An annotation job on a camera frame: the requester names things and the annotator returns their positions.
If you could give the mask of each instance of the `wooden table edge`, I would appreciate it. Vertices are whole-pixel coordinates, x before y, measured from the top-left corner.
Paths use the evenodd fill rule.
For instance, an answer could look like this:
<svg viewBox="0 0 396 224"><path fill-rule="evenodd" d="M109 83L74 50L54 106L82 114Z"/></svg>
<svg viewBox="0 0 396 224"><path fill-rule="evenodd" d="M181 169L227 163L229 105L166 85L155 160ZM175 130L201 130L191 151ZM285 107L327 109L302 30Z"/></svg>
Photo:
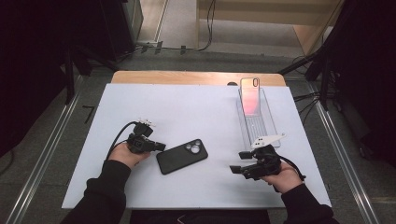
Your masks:
<svg viewBox="0 0 396 224"><path fill-rule="evenodd" d="M239 84L243 77L257 77L262 86L286 86L280 74L264 73L225 73L225 72L187 72L187 71L118 71L111 83L134 84L178 84L178 85L227 85Z"/></svg>

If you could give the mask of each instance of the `black cable on floor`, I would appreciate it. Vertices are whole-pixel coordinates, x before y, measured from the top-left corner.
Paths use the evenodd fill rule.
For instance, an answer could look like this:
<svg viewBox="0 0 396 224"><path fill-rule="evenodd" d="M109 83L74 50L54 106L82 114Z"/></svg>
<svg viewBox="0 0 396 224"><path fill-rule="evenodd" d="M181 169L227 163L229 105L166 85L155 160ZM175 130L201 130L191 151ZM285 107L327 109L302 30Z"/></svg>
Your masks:
<svg viewBox="0 0 396 224"><path fill-rule="evenodd" d="M209 10L207 11L207 16L206 16L206 23L207 23L207 29L209 31L209 38L207 41L207 44L205 47L201 49L176 49L176 48L157 48L157 47L150 47L150 46L140 46L143 47L143 49L175 49L175 50L192 50L192 51L202 51L207 48L212 44L212 36L213 36L213 19L215 18L215 10L216 10L216 0L212 0L210 3Z"/></svg>

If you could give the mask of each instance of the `black sleeve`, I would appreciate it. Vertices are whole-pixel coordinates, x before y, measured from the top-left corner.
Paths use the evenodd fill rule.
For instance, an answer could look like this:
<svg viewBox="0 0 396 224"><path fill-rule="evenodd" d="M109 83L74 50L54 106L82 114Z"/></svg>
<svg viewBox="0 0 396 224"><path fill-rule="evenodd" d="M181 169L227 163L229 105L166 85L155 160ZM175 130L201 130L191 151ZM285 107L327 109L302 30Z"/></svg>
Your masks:
<svg viewBox="0 0 396 224"><path fill-rule="evenodd" d="M319 204L311 191L302 184L282 194L283 203L288 211L285 224L294 223L338 223L332 218L332 209L325 204Z"/></svg>
<svg viewBox="0 0 396 224"><path fill-rule="evenodd" d="M62 223L119 223L130 173L131 169L122 162L105 161L102 173L87 181L84 197Z"/></svg>

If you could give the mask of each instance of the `black cable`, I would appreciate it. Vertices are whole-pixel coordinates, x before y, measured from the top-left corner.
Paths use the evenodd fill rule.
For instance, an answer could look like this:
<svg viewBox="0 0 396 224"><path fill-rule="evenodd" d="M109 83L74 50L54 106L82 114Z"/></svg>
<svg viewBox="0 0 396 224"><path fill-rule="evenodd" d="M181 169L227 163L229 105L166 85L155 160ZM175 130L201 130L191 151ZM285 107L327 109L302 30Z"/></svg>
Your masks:
<svg viewBox="0 0 396 224"><path fill-rule="evenodd" d="M215 18L215 9L216 9L216 0L212 0L212 2L210 3L210 7L209 10L207 11L207 16L206 16L206 23L207 23L207 29L209 31L209 38L207 41L207 44L205 47L203 47L202 49L176 49L176 48L163 48L163 47L145 47L145 46L141 46L147 49L175 49L175 50L192 50L192 51L202 51L205 50L207 48L209 48L209 46L212 44L212 36L213 36L213 19ZM211 22L209 24L209 15L210 15L210 11L212 11L212 16L211 16Z"/></svg>
<svg viewBox="0 0 396 224"><path fill-rule="evenodd" d="M305 55L301 55L301 56L298 56L298 57L294 58L293 61L291 62L291 64L294 64L294 62L295 62L297 59L299 59L299 58L304 58L304 59L306 59L306 58L305 58ZM301 75L305 75L305 72L300 72L299 70L297 70L297 68L296 68L294 71L298 72L298 73L301 74Z"/></svg>
<svg viewBox="0 0 396 224"><path fill-rule="evenodd" d="M136 125L136 124L138 124L138 122L136 122L136 121L129 122L129 123L127 123L127 124L121 129L121 131L119 132L119 134L117 134L116 138L114 139L113 144L111 144L110 149L108 150L108 153L107 153L107 156L106 156L106 161L108 161L108 157L110 156L110 154L111 154L111 152L113 151L114 147L116 147L116 146L119 145L120 143L126 141L126 140L125 140L125 141L122 141L122 142L116 144L116 143L117 143L117 140L118 140L119 137L120 137L120 135L121 135L121 134L123 133L123 131L125 131L125 129L128 128L131 124Z"/></svg>
<svg viewBox="0 0 396 224"><path fill-rule="evenodd" d="M9 167L11 167L12 163L14 162L14 159L15 159L14 151L10 150L9 154L11 155L11 159L9 160L7 166L2 171L0 171L0 176L3 175L9 169Z"/></svg>
<svg viewBox="0 0 396 224"><path fill-rule="evenodd" d="M312 96L318 96L318 94L319 94L318 91L314 91L314 92L308 93L306 95L294 96L293 100L294 100L294 102L299 102L299 101L301 101L303 99L310 98Z"/></svg>
<svg viewBox="0 0 396 224"><path fill-rule="evenodd" d="M212 21L209 26L209 14L210 14L210 9L213 6L212 10ZM198 49L198 51L205 50L209 48L209 46L212 44L212 36L213 36L213 18L215 18L215 10L216 10L216 0L213 0L212 3L210 4L209 10L207 11L207 16L206 16L206 23L207 23L207 30L209 31L209 40L207 41L206 46L203 49Z"/></svg>
<svg viewBox="0 0 396 224"><path fill-rule="evenodd" d="M298 112L299 115L301 115L309 106L311 106L317 99L311 101L308 105L306 105L302 110Z"/></svg>
<svg viewBox="0 0 396 224"><path fill-rule="evenodd" d="M293 168L297 171L297 174L298 174L298 176L300 177L300 179L301 179L302 181L304 181L304 179L306 178L306 176L303 175L303 174L301 173L300 169L297 167L296 164L294 164L294 162L292 162L291 160L286 159L286 158L284 158L284 157L282 157L282 156L279 156L279 158L280 158L281 160L285 161L285 162L286 162L288 165L290 165L291 167L293 167Z"/></svg>
<svg viewBox="0 0 396 224"><path fill-rule="evenodd" d="M303 120L303 126L305 125L306 118L308 117L308 115L309 115L309 113L311 112L312 108L314 108L315 104L316 104L318 101L319 101L319 98L312 101L313 104L312 104L311 107L309 108L308 112L306 112L306 114L305 114L305 118L304 118L304 120Z"/></svg>

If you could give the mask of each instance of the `metal rail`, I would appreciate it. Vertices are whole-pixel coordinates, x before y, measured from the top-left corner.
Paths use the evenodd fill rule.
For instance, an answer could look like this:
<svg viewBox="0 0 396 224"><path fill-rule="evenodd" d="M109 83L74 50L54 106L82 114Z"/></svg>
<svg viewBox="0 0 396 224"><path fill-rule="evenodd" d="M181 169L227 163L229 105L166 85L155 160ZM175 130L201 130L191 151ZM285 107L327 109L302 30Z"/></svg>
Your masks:
<svg viewBox="0 0 396 224"><path fill-rule="evenodd" d="M50 163L50 159L56 147L58 146L59 140L64 132L64 128L66 127L73 113L73 110L76 107L76 103L80 95L80 89L83 83L84 78L82 76L78 76L78 79L76 81L76 94L69 103L69 105L64 106L64 110L62 111L61 116L59 117L58 121L55 124L55 127L53 128L52 133L49 136L49 140L44 146L44 149L40 157L38 158L37 163L35 164L35 168L33 169L32 173L30 174L28 180L26 181L21 190L18 200L16 201L7 219L7 224L16 224L22 222L23 216L26 213L30 202L33 200L38 185L40 184L40 181Z"/></svg>
<svg viewBox="0 0 396 224"><path fill-rule="evenodd" d="M318 91L315 83L308 82L308 88L311 92ZM332 123L332 118L328 111L325 111L321 104L316 104L316 108L326 129L327 134L332 142L332 147L334 148L335 154L340 162L341 168L346 176L346 181L348 182L350 189L352 190L353 196L356 203L361 210L362 217L365 223L380 223L378 217L375 214L375 210L370 202L369 197L361 183L355 168L352 165L349 156L347 155L346 149L338 135L337 130Z"/></svg>

